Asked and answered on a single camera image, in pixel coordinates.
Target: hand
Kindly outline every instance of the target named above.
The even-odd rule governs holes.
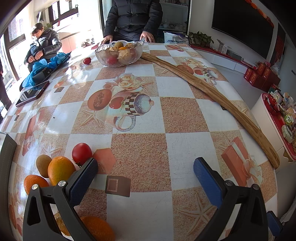
[[[142,38],[145,38],[145,42],[148,42],[148,40],[149,40],[150,43],[155,43],[155,39],[154,39],[153,34],[151,34],[149,32],[143,31],[143,33],[141,34],[140,40]]]
[[[40,51],[35,55],[35,59],[36,59],[36,60],[39,60],[42,56],[43,56],[43,52],[42,52],[42,50],[40,50]]]
[[[106,43],[107,41],[112,42],[113,41],[113,35],[107,35],[103,38],[103,40],[99,43],[99,46]]]
[[[34,60],[35,60],[34,56],[31,55],[31,56],[29,57],[29,59],[28,59],[28,62],[29,62],[29,63],[32,63]]]

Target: woman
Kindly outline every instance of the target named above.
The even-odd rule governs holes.
[[[35,39],[30,45],[30,50],[24,61],[24,64],[28,65],[30,72],[35,62],[43,58],[49,62],[52,57],[57,55],[57,51],[62,47],[58,33],[52,28],[44,30],[42,23],[34,25],[31,35]]]

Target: screw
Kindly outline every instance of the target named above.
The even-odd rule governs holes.
[[[260,189],[259,186],[258,186],[257,184],[253,184],[253,188],[254,188],[255,190],[259,190],[259,189]]]
[[[35,189],[37,189],[37,187],[38,187],[38,184],[34,184],[34,185],[32,186],[32,189],[35,190]]]
[[[231,186],[234,185],[234,183],[233,183],[231,180],[226,180],[225,183],[226,183],[226,185],[229,186],[229,187],[231,187]]]
[[[63,187],[65,186],[65,184],[66,184],[66,181],[59,181],[58,183],[59,187]]]

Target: blue gripper pad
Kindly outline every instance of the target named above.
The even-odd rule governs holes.
[[[272,235],[275,236],[275,237],[278,237],[280,235],[280,233],[281,233],[281,230],[283,229],[281,222],[275,216],[273,211],[268,211],[266,213],[266,215],[267,215],[268,227],[269,227]]]
[[[92,159],[87,167],[82,170],[80,176],[69,191],[69,202],[72,207],[80,204],[89,185],[91,184],[97,173],[98,162],[95,159]]]
[[[202,157],[195,159],[193,170],[211,204],[219,208],[223,202],[222,190],[210,173],[213,170]]]

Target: blue plastic bag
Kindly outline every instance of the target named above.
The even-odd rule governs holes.
[[[41,59],[38,62],[35,62],[33,65],[32,72],[25,78],[22,83],[23,88],[27,86],[35,86],[35,82],[33,81],[33,76],[38,74],[44,68],[55,69],[64,59],[67,54],[58,53],[55,57],[50,59],[51,62],[47,63],[46,59]]]

